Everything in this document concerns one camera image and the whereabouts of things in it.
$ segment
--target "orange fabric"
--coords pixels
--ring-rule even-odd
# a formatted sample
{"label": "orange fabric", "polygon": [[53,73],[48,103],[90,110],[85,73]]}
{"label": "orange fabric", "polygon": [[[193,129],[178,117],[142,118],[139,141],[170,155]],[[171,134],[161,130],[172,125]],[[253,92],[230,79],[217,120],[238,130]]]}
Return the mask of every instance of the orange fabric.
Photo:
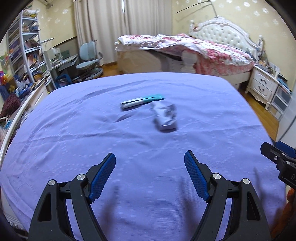
{"label": "orange fabric", "polygon": [[285,206],[283,213],[279,219],[279,223],[275,226],[275,228],[271,231],[271,237],[274,239],[278,234],[283,231],[285,226],[288,224],[290,218],[292,217],[294,210],[293,210],[293,202],[295,198],[295,190],[290,189],[287,194],[288,203]]}

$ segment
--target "white door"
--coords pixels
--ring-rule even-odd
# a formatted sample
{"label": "white door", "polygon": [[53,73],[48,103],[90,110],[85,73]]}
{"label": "white door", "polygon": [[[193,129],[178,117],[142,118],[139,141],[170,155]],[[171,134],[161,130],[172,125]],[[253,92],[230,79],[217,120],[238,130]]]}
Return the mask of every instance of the white door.
{"label": "white door", "polygon": [[294,86],[294,89],[293,89],[290,105],[288,106],[284,116],[282,117],[279,123],[278,134],[276,137],[276,141],[280,140],[294,148],[296,147],[296,121],[288,131],[287,129],[291,125],[295,117],[296,117],[296,85]]}

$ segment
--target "maroon fuzzy cushion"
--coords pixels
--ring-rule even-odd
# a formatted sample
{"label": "maroon fuzzy cushion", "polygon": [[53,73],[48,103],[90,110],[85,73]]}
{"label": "maroon fuzzy cushion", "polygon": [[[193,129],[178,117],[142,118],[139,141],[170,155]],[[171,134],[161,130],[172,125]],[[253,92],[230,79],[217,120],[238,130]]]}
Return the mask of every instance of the maroon fuzzy cushion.
{"label": "maroon fuzzy cushion", "polygon": [[12,115],[21,105],[19,98],[11,94],[4,102],[0,118]]}

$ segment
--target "drawer handle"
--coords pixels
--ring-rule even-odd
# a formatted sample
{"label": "drawer handle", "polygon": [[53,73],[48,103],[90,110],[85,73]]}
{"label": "drawer handle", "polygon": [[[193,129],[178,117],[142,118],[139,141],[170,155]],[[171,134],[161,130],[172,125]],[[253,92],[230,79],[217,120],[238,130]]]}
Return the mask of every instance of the drawer handle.
{"label": "drawer handle", "polygon": [[264,82],[267,85],[267,82],[265,80],[261,79],[261,82]]}
{"label": "drawer handle", "polygon": [[264,91],[264,89],[261,89],[260,86],[258,86],[259,90]]}

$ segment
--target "bookshelf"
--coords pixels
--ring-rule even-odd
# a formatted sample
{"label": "bookshelf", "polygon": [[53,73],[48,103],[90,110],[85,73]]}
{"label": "bookshelf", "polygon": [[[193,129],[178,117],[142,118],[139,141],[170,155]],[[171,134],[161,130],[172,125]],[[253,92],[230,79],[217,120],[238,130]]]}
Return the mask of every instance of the bookshelf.
{"label": "bookshelf", "polygon": [[38,17],[24,16],[22,11],[8,28],[7,51],[13,50],[9,62],[13,75],[22,77],[27,74],[32,83],[44,79],[45,86],[51,91],[56,89],[56,86],[44,60],[37,24]]}

